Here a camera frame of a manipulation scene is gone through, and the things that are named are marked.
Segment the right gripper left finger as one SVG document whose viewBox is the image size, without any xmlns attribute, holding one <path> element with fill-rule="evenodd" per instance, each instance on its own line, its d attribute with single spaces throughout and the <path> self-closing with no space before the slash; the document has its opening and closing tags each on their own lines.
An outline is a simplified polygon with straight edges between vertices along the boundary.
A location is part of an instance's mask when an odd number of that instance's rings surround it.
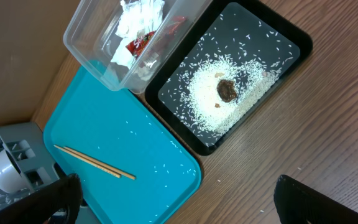
<svg viewBox="0 0 358 224">
<path fill-rule="evenodd" d="M 0 223 L 74 223 L 83 201 L 78 174 L 70 174 L 0 210 Z"/>
</svg>

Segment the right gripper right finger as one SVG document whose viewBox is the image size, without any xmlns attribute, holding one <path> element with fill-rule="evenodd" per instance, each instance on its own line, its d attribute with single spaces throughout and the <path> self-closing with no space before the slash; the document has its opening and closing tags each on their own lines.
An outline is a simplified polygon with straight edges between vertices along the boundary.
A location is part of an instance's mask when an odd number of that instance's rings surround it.
<svg viewBox="0 0 358 224">
<path fill-rule="evenodd" d="M 288 175 L 277 179 L 273 201 L 282 224 L 353 224 L 358 213 Z"/>
</svg>

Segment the wooden chopstick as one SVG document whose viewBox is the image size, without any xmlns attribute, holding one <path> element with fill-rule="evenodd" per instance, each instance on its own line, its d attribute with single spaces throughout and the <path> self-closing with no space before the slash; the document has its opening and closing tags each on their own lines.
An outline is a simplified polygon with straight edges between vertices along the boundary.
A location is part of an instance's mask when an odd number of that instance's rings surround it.
<svg viewBox="0 0 358 224">
<path fill-rule="evenodd" d="M 92 162 L 95 162 L 95 163 L 97 163 L 97 164 L 99 164 L 99 165 L 102 165 L 102 166 L 104 166 L 105 168 L 107 168 L 107 169 L 109 169 L 109 170 L 111 170 L 111 171 L 113 171 L 113 172 L 116 172 L 116 173 L 118 173 L 118 174 L 124 175 L 124 176 L 126 176 L 126 177 L 128 177 L 128 178 L 130 178 L 130 179 L 132 179 L 132 180 L 135 180 L 135 179 L 136 179 L 136 177 L 135 177 L 134 175 L 132 175 L 132 174 L 129 174 L 129 173 L 127 173 L 127 172 L 124 172 L 123 170 L 120 170 L 120 169 L 117 169 L 117 168 L 115 168 L 115 167 L 113 167 L 113 166 L 110 166 L 110 165 L 108 165 L 108 164 L 105 164 L 105 163 L 103 163 L 103 162 L 101 162 L 101 161 L 99 161 L 99 160 L 96 160 L 96 159 L 94 159 L 94 158 L 92 158 L 92 157 L 90 157 L 90 156 L 87 156 L 87 155 L 85 155 L 85 154 L 83 154 L 83 153 L 81 153 L 81 152 L 75 151 L 74 149 L 71 149 L 71 148 L 69 148 L 69 147 L 67 147 L 67 146 L 63 146 L 63 148 L 66 149 L 66 150 L 68 150 L 68 151 L 70 151 L 70 152 L 73 152 L 73 153 L 75 153 L 75 154 L 77 154 L 77 155 L 79 155 L 79 156 L 81 156 L 81 157 L 84 157 L 85 159 L 87 159 L 87 160 L 89 160 L 89 161 L 92 161 Z"/>
<path fill-rule="evenodd" d="M 86 159 L 83 156 L 79 156 L 78 154 L 76 154 L 74 152 L 71 152 L 68 149 L 60 147 L 58 145 L 54 145 L 54 147 L 59 149 L 59 150 L 61 150 L 61 151 L 63 151 L 63 152 L 65 152 L 65 153 L 67 153 L 67 154 L 69 154 L 69 155 L 71 155 L 71 156 L 73 156 L 73 157 L 75 157 L 75 158 L 77 158 L 77 159 L 79 159 L 79 160 L 81 160 L 81 161 L 83 161 L 83 162 L 85 162 L 85 163 L 87 163 L 87 164 L 89 164 L 89 165 L 92 165 L 93 167 L 96 167 L 96 168 L 98 168 L 98 169 L 100 169 L 100 170 L 102 170 L 102 171 L 104 171 L 104 172 L 116 177 L 116 178 L 121 178 L 121 174 L 118 174 L 117 172 L 114 172 L 114 171 L 106 168 L 105 166 L 102 166 L 102 165 L 97 164 L 96 162 L 90 161 L 89 159 Z"/>
</svg>

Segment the grey-white bowl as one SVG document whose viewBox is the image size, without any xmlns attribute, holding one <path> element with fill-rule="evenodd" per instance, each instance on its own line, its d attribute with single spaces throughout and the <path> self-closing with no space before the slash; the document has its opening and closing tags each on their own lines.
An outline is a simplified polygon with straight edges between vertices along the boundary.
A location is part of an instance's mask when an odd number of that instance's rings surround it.
<svg viewBox="0 0 358 224">
<path fill-rule="evenodd" d="M 13 194 L 26 188 L 26 182 L 21 176 L 21 170 L 13 157 L 6 151 L 0 152 L 0 189 Z"/>
</svg>

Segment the pile of rice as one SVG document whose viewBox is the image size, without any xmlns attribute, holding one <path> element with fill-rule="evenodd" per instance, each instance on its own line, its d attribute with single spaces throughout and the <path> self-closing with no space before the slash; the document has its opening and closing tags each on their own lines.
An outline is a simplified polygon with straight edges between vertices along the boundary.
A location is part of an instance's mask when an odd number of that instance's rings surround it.
<svg viewBox="0 0 358 224">
<path fill-rule="evenodd" d="M 300 56 L 300 49 L 255 16 L 223 12 L 158 91 L 159 100 L 204 145 L 226 134 Z M 221 80 L 237 98 L 223 102 Z"/>
</svg>

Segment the brown food scrap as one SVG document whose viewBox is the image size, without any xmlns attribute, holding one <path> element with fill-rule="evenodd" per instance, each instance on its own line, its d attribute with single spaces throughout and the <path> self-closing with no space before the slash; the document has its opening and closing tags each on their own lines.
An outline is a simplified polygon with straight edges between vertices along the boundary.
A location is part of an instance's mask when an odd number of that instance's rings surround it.
<svg viewBox="0 0 358 224">
<path fill-rule="evenodd" d="M 229 103 L 237 98 L 237 92 L 232 80 L 221 80 L 217 85 L 217 92 L 225 103 Z"/>
</svg>

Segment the red snack wrapper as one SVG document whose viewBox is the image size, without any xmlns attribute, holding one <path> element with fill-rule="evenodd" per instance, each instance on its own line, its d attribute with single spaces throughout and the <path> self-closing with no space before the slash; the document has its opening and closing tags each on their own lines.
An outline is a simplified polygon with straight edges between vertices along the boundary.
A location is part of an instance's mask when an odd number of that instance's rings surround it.
<svg viewBox="0 0 358 224">
<path fill-rule="evenodd" d="M 152 47 L 152 49 L 160 53 L 162 49 L 165 48 L 169 44 L 169 42 L 174 39 L 175 34 L 178 32 L 179 28 L 185 23 L 186 20 L 187 18 L 183 16 L 173 17 L 166 26 L 166 28 L 163 29 L 160 36 L 156 38 L 155 44 L 157 46 Z M 127 44 L 126 49 L 131 53 L 132 56 L 138 58 L 154 35 L 155 31 L 149 32 L 148 34 L 145 34 Z"/>
</svg>

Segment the white napkin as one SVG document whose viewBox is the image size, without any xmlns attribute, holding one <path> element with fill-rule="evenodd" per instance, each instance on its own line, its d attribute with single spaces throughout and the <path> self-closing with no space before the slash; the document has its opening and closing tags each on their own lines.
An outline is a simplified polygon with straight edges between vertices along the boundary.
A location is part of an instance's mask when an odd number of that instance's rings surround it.
<svg viewBox="0 0 358 224">
<path fill-rule="evenodd" d="M 101 49 L 107 54 L 108 64 L 101 80 L 117 83 L 132 68 L 137 58 L 126 45 L 133 40 L 156 31 L 163 22 L 163 0 L 121 1 L 121 14 L 111 22 L 103 37 Z"/>
</svg>

